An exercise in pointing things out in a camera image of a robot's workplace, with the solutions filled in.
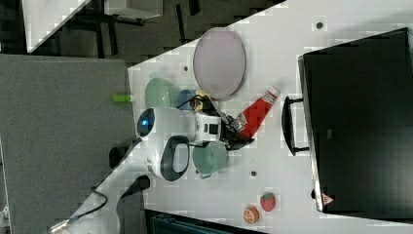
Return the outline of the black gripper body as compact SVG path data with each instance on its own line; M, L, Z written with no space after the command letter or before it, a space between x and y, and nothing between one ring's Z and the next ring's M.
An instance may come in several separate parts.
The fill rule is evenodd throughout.
M225 143L227 150L239 150L242 148L240 135L232 125L234 118L224 115L222 117L221 140Z

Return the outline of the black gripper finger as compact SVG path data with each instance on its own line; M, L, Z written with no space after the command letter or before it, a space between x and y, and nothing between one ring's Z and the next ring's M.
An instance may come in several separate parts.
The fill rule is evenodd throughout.
M236 131L241 131L244 128L244 116L242 114L239 114L237 117L228 115L227 119Z
M228 150L239 150L247 145L250 145L251 143L254 142L254 138L247 138L247 139L235 139L235 140L230 140L227 144L227 149Z

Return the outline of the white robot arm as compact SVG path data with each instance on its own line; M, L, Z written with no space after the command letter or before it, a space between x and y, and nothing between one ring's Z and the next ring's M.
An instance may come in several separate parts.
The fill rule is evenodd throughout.
M238 133L234 122L219 111L210 115L173 107L146 109L136 121L137 142L126 156L70 218L50 227L47 234L119 234L118 203L138 178L180 179L189 164L179 168L178 161L190 157L192 145L218 142L226 150L238 150L252 143Z

